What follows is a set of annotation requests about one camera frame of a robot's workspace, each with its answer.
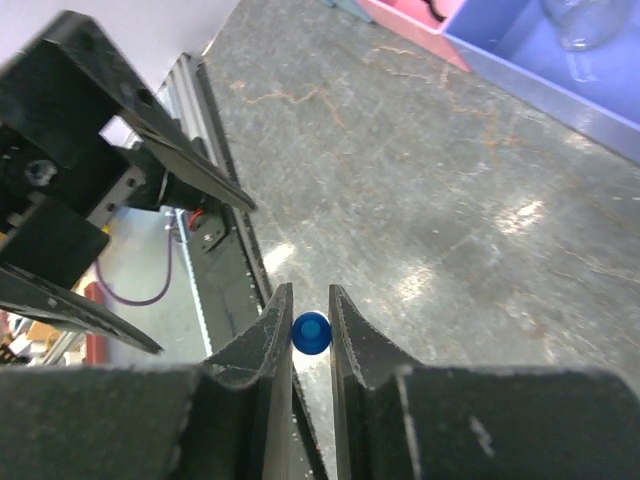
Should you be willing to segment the small glass beaker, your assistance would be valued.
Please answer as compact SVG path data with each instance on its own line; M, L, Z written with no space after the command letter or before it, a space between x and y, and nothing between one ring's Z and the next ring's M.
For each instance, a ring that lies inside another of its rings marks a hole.
M587 51L611 41L624 28L633 1L542 0L560 46L567 51Z

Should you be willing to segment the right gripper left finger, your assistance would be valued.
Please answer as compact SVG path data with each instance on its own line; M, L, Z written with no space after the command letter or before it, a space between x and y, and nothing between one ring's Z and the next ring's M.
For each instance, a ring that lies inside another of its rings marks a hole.
M200 364L7 367L5 479L285 479L293 290Z

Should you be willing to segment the blue cap test tube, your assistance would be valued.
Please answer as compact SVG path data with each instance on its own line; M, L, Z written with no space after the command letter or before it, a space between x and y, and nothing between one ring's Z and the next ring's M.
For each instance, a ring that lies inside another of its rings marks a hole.
M301 313L293 322L291 338L295 348L301 353L311 356L319 355L331 343L331 324L322 312Z

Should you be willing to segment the black wire spring clamp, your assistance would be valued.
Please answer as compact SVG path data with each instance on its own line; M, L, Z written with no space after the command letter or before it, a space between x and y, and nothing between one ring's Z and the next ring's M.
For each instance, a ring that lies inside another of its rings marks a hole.
M436 2L434 0L423 0L424 4L426 5L427 9L430 12L430 15L438 22L442 23L444 21L447 20L447 16L443 15L438 6L436 5Z

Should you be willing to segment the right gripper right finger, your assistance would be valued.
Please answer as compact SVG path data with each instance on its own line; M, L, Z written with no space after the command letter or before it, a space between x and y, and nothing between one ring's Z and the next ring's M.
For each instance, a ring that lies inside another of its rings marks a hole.
M425 365L329 289L342 479L635 479L639 399L599 368Z

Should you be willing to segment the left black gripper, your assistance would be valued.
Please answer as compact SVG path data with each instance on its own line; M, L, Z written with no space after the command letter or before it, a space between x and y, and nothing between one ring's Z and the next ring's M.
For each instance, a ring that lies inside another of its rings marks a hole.
M114 118L136 133L136 145L103 137ZM98 23L64 10L1 69L1 309L159 354L144 332L65 289L106 247L103 225L127 196L127 207L147 211L256 209Z

